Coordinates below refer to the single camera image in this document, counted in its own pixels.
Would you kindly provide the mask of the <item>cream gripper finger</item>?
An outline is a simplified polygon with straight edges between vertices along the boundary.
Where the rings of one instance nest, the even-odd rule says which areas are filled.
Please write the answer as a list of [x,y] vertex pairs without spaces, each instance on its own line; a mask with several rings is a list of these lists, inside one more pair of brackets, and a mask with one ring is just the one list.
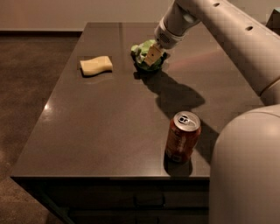
[[153,65],[157,65],[160,63],[160,60],[161,60],[163,54],[164,54],[164,50],[163,50],[162,46],[158,43],[153,44],[150,46],[143,61],[149,67],[151,67]]

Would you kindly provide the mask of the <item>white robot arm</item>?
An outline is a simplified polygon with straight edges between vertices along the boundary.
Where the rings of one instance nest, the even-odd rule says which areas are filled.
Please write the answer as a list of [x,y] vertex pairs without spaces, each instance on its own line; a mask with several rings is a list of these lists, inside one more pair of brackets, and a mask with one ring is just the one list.
[[237,116],[216,141],[209,224],[280,224],[280,37],[228,0],[174,0],[155,30],[147,63],[198,22],[263,102]]

